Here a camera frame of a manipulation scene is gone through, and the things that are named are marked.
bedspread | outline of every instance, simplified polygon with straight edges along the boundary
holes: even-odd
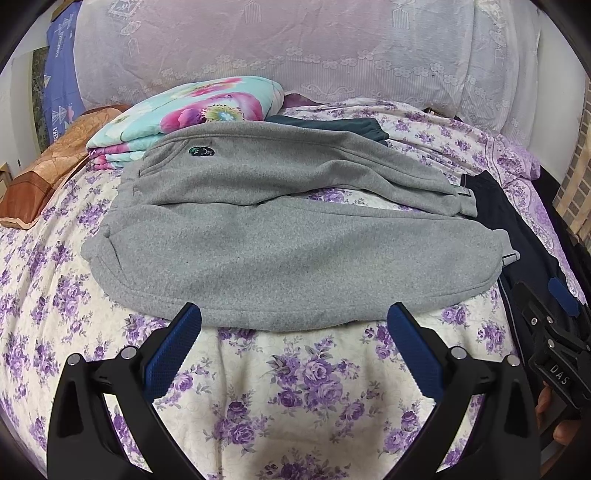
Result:
[[[582,298],[531,183],[509,173],[527,171],[531,161],[506,154],[503,167],[502,160],[494,160],[495,151],[506,153],[497,144],[500,140],[485,141],[463,124],[442,127],[402,104],[373,100],[287,113],[317,119],[374,116],[394,139],[389,141],[392,148],[439,166],[450,179],[478,170],[472,155],[480,168],[484,163],[489,168],[501,165],[495,177],[559,258],[569,287]],[[450,144],[448,156],[437,152],[440,147],[433,144],[449,143],[460,133],[474,142],[481,138],[484,160],[476,143],[465,149],[460,137],[460,145]],[[452,160],[454,155],[459,160]],[[80,352],[87,360],[110,358],[125,345],[142,344],[167,324],[113,303],[80,257],[82,242],[97,230],[116,195],[119,174],[83,170],[54,196],[44,221],[26,232],[0,229],[0,254],[7,265],[0,273],[0,402],[41,469],[46,465],[51,404],[67,356]],[[404,208],[352,190],[307,195]],[[496,286],[417,320],[438,331],[448,345],[463,345],[477,358],[500,360],[514,351]],[[480,397],[474,397],[444,465],[458,460],[479,404]],[[126,453],[146,467],[112,397],[108,405]],[[421,396],[385,323],[362,321],[289,334],[203,329],[168,393],[154,405],[208,480],[381,479],[433,408]]]

folded blanket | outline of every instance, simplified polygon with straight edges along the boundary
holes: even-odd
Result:
[[[63,137],[8,186],[0,202],[0,223],[24,230],[35,225],[53,194],[88,161],[88,139],[125,109],[116,105],[78,117]]]
[[[281,85],[261,77],[187,83],[130,108],[88,142],[95,168],[123,168],[140,160],[166,134],[212,121],[263,121],[283,103]]]

brown pillow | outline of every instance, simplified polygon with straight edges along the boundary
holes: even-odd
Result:
[[[86,112],[63,137],[19,174],[0,202],[0,224],[30,229],[53,196],[88,161],[86,144],[104,125],[127,110],[123,105]]]

white wall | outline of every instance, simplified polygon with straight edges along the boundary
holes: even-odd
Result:
[[[540,15],[538,103],[528,150],[562,182],[579,135],[585,70],[552,20]]]
[[[36,20],[0,73],[0,163],[7,162],[13,176],[39,156],[31,110],[32,52],[47,45],[51,14],[60,4]]]

logo patch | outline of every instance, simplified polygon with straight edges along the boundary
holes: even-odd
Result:
[[[189,150],[189,153],[194,157],[211,157],[216,154],[214,150],[209,147],[193,147]]]

